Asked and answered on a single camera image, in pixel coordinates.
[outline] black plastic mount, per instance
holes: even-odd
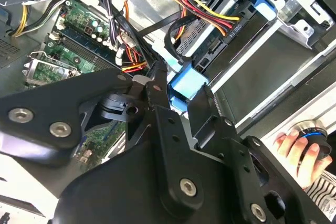
[[[69,160],[81,132],[112,114],[128,122],[125,151],[66,188],[54,224],[329,223],[259,139],[237,135],[207,86],[188,108],[194,136],[203,143],[190,150],[181,118],[170,110],[166,67],[153,69],[150,78],[133,82],[115,69],[101,70],[0,99],[1,152],[43,164]],[[13,122],[13,108],[34,117]],[[51,135],[50,125],[59,121],[71,126],[69,136]]]
[[[215,134],[192,151],[179,115],[166,104],[165,88],[157,86],[156,81],[145,84],[148,108],[136,133],[126,139],[129,148],[67,187],[54,224],[329,223],[260,140],[238,137],[234,125],[219,115],[208,87],[198,92],[188,111],[190,116],[197,115],[193,108],[198,116],[206,114],[190,117],[201,122],[193,124],[204,132],[199,139],[209,135],[206,129]],[[260,173],[266,174],[262,187]],[[184,178],[195,186],[194,196],[182,191]],[[262,218],[253,213],[255,205],[264,212]]]

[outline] bolt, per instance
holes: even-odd
[[[224,122],[225,122],[227,125],[232,126],[232,122],[231,122],[228,118],[224,119]]]
[[[122,74],[119,74],[117,77],[118,77],[118,79],[120,79],[122,81],[126,81],[126,77],[123,76]]]
[[[71,134],[71,127],[63,122],[53,123],[49,130],[55,137],[67,137]]]
[[[258,146],[261,146],[261,142],[259,139],[257,139],[256,137],[253,138],[253,142],[258,145]]]
[[[162,91],[162,89],[158,85],[154,85],[153,88],[155,88],[158,91]]]
[[[184,194],[189,197],[194,197],[197,193],[195,184],[187,178],[182,178],[180,181],[180,188]]]
[[[28,123],[34,118],[34,114],[29,109],[16,108],[9,112],[8,117],[16,123]]]
[[[252,214],[261,222],[266,221],[266,214],[264,210],[258,204],[251,205]]]

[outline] green circuit board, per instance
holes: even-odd
[[[33,80],[42,81],[45,83],[52,83],[62,80],[64,75],[64,68],[53,67],[51,65],[39,62],[33,75]]]
[[[82,73],[91,73],[97,70],[93,63],[81,58],[51,39],[46,42],[45,52],[52,58],[77,68]]]
[[[68,0],[61,10],[61,17],[64,17],[65,25],[74,26],[89,36],[97,33],[99,37],[109,37],[109,24],[76,0]]]

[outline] capacitor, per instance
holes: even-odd
[[[93,33],[93,34],[91,34],[91,38],[92,39],[96,39],[98,37],[98,33]]]
[[[98,25],[99,25],[99,21],[98,20],[92,21],[92,26],[93,27],[97,27]]]
[[[97,32],[102,33],[104,31],[102,26],[98,26],[97,27]]]

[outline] yellow wire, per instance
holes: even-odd
[[[183,6],[180,1],[178,0],[174,0],[175,2],[177,2],[179,5]],[[216,23],[212,22],[211,20],[207,19],[207,18],[204,18],[202,16],[199,16],[196,14],[196,16],[200,17],[201,19],[204,19],[205,21],[209,22],[210,24],[212,24],[213,26],[215,26],[219,31],[220,33],[225,37],[226,36],[226,33],[224,32],[224,30],[219,26],[217,25]]]
[[[143,63],[136,64],[136,65],[133,65],[133,66],[130,66],[130,67],[122,68],[121,70],[125,71],[125,70],[129,70],[129,69],[133,69],[133,68],[138,68],[138,67],[141,67],[141,66],[143,66],[145,64],[146,64],[146,62],[143,62]]]
[[[26,20],[26,16],[27,16],[27,8],[25,5],[22,5],[22,18],[21,18],[21,22],[19,27],[17,28],[16,32],[13,34],[13,37],[17,36],[18,34],[20,34],[22,32],[22,30],[25,27],[25,20]]]
[[[194,0],[194,1],[196,3],[198,3],[201,7],[206,9],[209,13],[211,13],[212,15],[214,15],[218,18],[227,19],[227,20],[240,20],[239,17],[228,17],[228,16],[223,16],[221,14],[218,14],[218,13],[214,12],[213,10],[211,10],[209,7],[207,7],[205,4],[203,4],[200,0]]]
[[[184,9],[182,16],[185,17],[186,14],[187,14],[187,9]],[[185,26],[182,27],[181,32],[177,35],[177,37],[175,38],[175,41],[178,40],[182,36],[182,34],[184,33],[184,30],[185,30]]]

